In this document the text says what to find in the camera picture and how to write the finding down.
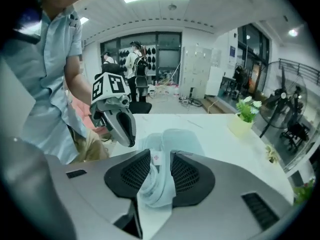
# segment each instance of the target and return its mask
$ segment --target smoke detector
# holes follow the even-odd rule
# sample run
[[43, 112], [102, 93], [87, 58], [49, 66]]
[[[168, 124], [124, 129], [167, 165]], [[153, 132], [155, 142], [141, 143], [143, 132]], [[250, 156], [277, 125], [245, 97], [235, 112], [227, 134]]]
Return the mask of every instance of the smoke detector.
[[177, 9], [177, 6], [172, 3], [172, 4], [170, 4], [170, 5], [168, 6], [168, 9], [169, 9], [170, 11], [174, 11], [175, 9]]

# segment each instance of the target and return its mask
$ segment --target railing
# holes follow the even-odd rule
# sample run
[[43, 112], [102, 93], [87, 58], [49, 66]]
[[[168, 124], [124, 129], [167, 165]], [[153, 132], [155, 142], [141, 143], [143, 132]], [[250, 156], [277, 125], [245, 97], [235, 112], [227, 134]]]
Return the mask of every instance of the railing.
[[313, 67], [288, 60], [288, 59], [279, 59], [280, 67], [283, 67], [284, 70], [289, 71], [295, 75], [301, 75], [304, 79], [309, 80], [310, 82], [320, 86], [320, 71], [316, 70]]

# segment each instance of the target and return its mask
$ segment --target white flower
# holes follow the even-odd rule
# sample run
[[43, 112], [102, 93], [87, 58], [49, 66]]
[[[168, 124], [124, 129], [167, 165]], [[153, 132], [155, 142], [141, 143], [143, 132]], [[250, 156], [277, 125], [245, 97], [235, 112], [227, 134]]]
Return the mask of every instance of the white flower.
[[256, 108], [260, 108], [261, 105], [262, 105], [261, 101], [254, 101], [252, 104], [253, 104]]
[[248, 96], [248, 97], [246, 97], [244, 100], [243, 100], [243, 102], [244, 103], [247, 103], [247, 102], [250, 102], [252, 100], [252, 97], [251, 96]]
[[254, 108], [254, 107], [251, 107], [250, 112], [251, 112], [251, 114], [256, 115], [256, 114], [258, 114], [258, 113], [259, 113], [259, 110], [258, 110], [258, 109], [256, 109], [256, 108]]

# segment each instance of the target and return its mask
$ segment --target khaki pants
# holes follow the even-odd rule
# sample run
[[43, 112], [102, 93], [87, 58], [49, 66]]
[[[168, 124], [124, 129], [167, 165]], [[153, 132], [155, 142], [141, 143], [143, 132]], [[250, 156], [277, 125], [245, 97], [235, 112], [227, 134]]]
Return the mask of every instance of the khaki pants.
[[101, 160], [109, 158], [108, 149], [104, 147], [99, 135], [91, 129], [86, 129], [86, 138], [79, 135], [71, 127], [68, 127], [79, 155], [71, 164]]

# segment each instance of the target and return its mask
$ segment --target black vent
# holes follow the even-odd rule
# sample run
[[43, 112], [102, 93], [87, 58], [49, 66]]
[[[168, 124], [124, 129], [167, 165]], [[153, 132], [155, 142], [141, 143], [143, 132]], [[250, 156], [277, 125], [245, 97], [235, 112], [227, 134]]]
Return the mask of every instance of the black vent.
[[257, 193], [245, 194], [242, 196], [242, 199], [250, 209], [262, 230], [265, 231], [279, 220], [279, 217]]
[[171, 175], [177, 194], [191, 189], [200, 178], [198, 170], [179, 157], [175, 157], [172, 162]]
[[86, 173], [87, 172], [85, 170], [81, 169], [81, 170], [74, 170], [74, 171], [67, 172], [66, 175], [68, 176], [69, 179], [72, 179], [72, 178], [84, 175]]
[[139, 190], [150, 171], [150, 156], [143, 156], [132, 162], [121, 172], [122, 181], [128, 186]]

